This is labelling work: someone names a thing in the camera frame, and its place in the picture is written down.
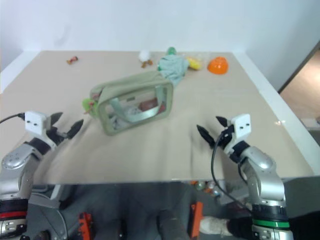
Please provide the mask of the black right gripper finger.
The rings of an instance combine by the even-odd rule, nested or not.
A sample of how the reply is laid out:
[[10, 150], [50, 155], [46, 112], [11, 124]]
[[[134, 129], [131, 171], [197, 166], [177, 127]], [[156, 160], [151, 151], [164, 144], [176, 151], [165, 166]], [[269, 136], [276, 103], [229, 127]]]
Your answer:
[[197, 130], [199, 132], [199, 134], [201, 135], [201, 137], [208, 143], [208, 145], [210, 146], [210, 148], [214, 148], [215, 146], [215, 140], [214, 138], [209, 134], [209, 132], [200, 125], [196, 125]]
[[229, 120], [222, 116], [216, 116], [218, 122], [224, 127], [227, 128], [229, 126]]

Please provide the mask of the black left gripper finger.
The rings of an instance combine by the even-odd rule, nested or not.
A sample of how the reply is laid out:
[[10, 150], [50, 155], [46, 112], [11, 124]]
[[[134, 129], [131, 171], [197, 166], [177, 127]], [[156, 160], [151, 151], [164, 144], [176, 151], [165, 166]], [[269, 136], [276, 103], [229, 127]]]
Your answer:
[[84, 123], [84, 120], [78, 120], [76, 121], [70, 128], [70, 130], [66, 133], [66, 138], [71, 140], [82, 128], [82, 125]]
[[50, 126], [53, 127], [55, 123], [61, 118], [63, 112], [56, 112], [50, 116]]

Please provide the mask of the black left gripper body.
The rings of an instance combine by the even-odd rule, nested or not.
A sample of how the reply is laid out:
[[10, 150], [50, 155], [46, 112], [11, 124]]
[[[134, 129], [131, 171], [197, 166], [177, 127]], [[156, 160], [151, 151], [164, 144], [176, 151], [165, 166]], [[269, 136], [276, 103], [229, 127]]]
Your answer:
[[68, 135], [64, 132], [59, 132], [57, 127], [52, 126], [46, 131], [46, 135], [52, 140], [56, 146], [59, 146], [64, 140], [68, 139]]

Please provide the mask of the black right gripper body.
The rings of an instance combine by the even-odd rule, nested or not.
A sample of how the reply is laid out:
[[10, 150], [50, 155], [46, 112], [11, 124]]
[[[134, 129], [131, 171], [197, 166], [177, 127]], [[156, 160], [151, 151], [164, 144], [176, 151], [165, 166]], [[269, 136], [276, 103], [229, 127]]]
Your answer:
[[234, 125], [226, 127], [217, 138], [217, 145], [220, 148], [225, 148], [232, 140], [232, 134], [235, 132]]

